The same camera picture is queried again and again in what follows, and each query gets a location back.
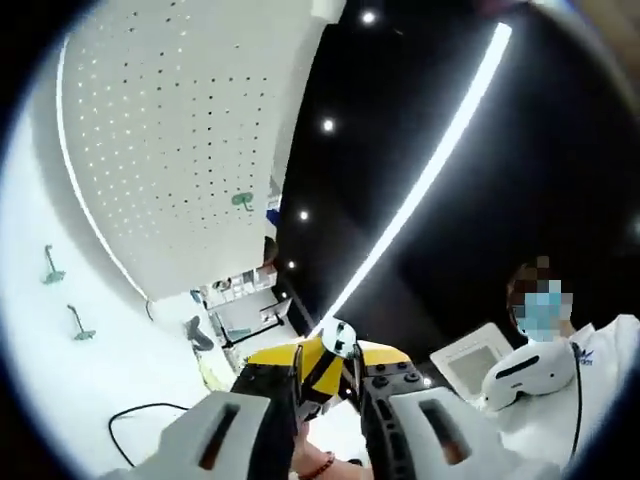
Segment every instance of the wrist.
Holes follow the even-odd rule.
[[[316,472],[331,457],[331,454],[318,450],[311,444],[305,445],[300,450],[297,455],[294,455],[291,462],[291,469],[300,476]]]

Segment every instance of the black ceiling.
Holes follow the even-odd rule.
[[[516,342],[504,285],[539,253],[574,280],[575,322],[635,309],[640,269],[625,229],[640,207],[638,139],[603,71],[527,7],[483,18],[464,4],[377,5],[379,21],[364,27],[363,2],[348,2],[322,37],[284,186],[278,288],[322,317],[424,168],[503,20],[511,41],[468,129],[338,317],[415,360],[488,320]]]

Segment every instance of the white vr headset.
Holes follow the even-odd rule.
[[[576,374],[575,344],[567,339],[534,342],[496,363],[482,382],[485,407],[500,410],[522,395],[545,395],[566,387]]]

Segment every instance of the led strip light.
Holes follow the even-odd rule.
[[[480,63],[480,67],[471,82],[471,86],[469,87],[467,94],[462,100],[462,103],[454,115],[449,128],[447,128],[447,131],[442,137],[442,140],[440,140],[438,147],[420,174],[418,181],[409,192],[409,195],[407,195],[407,198],[391,220],[391,223],[389,223],[376,244],[371,249],[371,252],[365,261],[362,262],[362,265],[360,265],[358,270],[356,270],[356,273],[351,277],[351,280],[349,280],[349,283],[344,287],[342,293],[338,295],[336,301],[333,302],[331,307],[329,307],[327,313],[325,313],[322,320],[318,325],[316,325],[309,336],[316,335],[323,325],[326,324],[328,320],[332,319],[338,310],[342,308],[351,294],[356,290],[356,288],[358,288],[360,283],[362,283],[367,274],[384,254],[385,250],[389,245],[391,245],[391,242],[396,235],[398,235],[398,232],[400,232],[400,229],[407,222],[411,214],[415,211],[418,204],[427,193],[427,190],[429,190],[429,187],[431,187],[433,181],[442,170],[445,162],[451,156],[451,153],[456,147],[456,144],[458,143],[458,140],[460,140],[463,132],[469,125],[473,114],[480,104],[480,100],[491,83],[491,79],[500,64],[504,52],[507,49],[510,37],[511,27],[503,23],[499,23],[493,33],[491,43],[489,44],[484,58]]]

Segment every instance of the logo on shirt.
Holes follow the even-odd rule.
[[[593,355],[593,350],[591,350],[590,352],[587,352],[586,350],[582,350],[582,352],[580,353],[580,357],[578,358],[578,360],[580,361],[581,365],[593,365],[593,358],[591,357],[591,355]]]

